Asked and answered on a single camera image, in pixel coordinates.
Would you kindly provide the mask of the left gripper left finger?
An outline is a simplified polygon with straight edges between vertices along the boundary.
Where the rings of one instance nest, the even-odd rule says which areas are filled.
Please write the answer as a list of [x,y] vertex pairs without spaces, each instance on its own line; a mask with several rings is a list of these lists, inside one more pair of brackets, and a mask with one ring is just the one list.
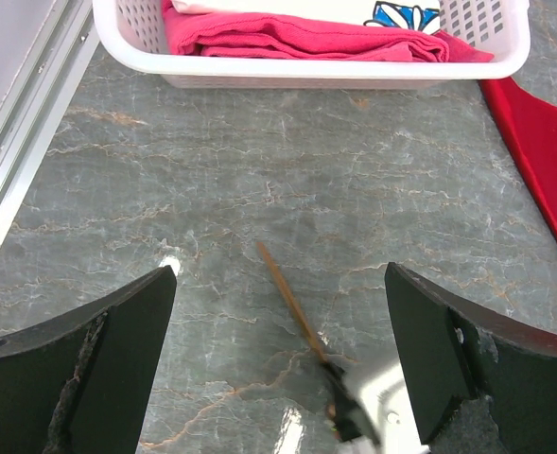
[[133,453],[176,292],[164,266],[0,336],[0,453]]

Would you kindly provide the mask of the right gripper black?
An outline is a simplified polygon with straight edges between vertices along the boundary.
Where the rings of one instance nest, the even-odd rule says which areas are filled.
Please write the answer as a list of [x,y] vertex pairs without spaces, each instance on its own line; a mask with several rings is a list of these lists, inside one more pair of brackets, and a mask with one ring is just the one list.
[[339,453],[428,453],[420,441],[403,369],[393,342],[345,368],[321,364],[331,395],[327,415]]

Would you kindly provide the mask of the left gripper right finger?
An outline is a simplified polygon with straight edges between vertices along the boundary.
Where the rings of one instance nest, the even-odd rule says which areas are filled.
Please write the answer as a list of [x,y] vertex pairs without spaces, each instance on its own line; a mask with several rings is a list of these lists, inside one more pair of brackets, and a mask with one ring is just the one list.
[[433,453],[557,453],[557,335],[396,263],[389,312],[418,434]]

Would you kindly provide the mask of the red cloth napkin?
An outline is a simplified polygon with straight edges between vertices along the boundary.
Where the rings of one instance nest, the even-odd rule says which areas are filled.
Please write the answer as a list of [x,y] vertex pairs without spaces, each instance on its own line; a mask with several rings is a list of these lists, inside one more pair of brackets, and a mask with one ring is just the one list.
[[513,78],[479,83],[489,112],[557,241],[557,106],[531,95]]

